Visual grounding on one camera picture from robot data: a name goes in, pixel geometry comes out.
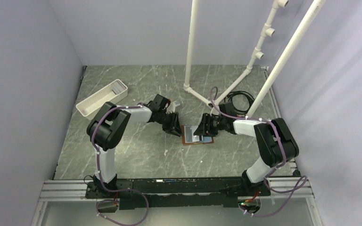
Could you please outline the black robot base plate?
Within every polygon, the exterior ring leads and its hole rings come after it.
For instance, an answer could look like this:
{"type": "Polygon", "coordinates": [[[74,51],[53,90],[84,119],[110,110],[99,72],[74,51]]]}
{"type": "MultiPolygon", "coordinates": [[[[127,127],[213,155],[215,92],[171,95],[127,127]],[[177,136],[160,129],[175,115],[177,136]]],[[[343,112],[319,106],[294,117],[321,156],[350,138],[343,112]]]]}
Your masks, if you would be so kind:
{"type": "Polygon", "coordinates": [[[97,179],[87,183],[86,199],[119,201],[121,210],[149,206],[222,206],[235,208],[244,199],[270,196],[262,183],[244,177],[117,179],[104,189],[97,179]]]}

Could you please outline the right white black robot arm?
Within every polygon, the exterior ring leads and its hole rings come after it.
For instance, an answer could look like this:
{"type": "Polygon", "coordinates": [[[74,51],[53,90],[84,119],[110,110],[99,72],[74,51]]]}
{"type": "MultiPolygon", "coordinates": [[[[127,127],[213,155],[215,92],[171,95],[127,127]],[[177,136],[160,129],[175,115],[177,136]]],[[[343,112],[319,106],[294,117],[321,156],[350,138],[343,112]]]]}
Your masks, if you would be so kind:
{"type": "Polygon", "coordinates": [[[299,155],[298,145],[283,118],[265,120],[205,113],[194,135],[215,137],[220,130],[256,139],[259,157],[241,177],[241,190],[246,195],[257,192],[267,176],[299,155]]]}

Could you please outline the white rectangular plastic tray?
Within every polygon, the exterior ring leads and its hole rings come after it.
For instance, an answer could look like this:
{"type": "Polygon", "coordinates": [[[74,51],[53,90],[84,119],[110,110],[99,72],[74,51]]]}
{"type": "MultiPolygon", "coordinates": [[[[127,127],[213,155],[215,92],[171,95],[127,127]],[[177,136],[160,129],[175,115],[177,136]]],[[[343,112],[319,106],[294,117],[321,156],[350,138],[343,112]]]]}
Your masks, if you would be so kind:
{"type": "Polygon", "coordinates": [[[128,87],[116,79],[78,103],[76,109],[84,118],[92,120],[105,102],[116,104],[127,96],[128,87]]]}

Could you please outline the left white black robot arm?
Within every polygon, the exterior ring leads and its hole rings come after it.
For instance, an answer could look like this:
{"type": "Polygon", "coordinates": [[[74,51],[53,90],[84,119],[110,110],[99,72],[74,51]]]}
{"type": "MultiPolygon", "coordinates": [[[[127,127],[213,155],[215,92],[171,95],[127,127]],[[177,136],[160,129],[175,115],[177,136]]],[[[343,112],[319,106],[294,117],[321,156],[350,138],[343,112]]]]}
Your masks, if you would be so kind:
{"type": "Polygon", "coordinates": [[[116,193],[115,148],[128,124],[155,122],[162,125],[162,130],[168,134],[178,137],[182,135],[179,114],[175,111],[167,112],[170,105],[171,101],[166,98],[147,104],[139,103],[136,106],[118,106],[106,102],[90,121],[87,135],[95,148],[97,167],[93,181],[102,196],[109,198],[116,193]]]}

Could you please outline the brown leather card holder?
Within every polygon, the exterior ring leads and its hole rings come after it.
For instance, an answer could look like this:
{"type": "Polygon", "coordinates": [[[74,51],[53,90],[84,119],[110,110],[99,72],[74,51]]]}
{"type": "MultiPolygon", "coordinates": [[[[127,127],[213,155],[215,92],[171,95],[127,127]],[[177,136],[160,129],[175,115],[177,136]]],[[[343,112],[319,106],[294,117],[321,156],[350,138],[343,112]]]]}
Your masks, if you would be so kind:
{"type": "Polygon", "coordinates": [[[210,143],[203,143],[199,141],[200,136],[193,135],[196,129],[198,128],[197,125],[182,125],[181,130],[182,134],[182,144],[183,145],[203,145],[203,144],[212,144],[214,143],[214,139],[210,143]]]}

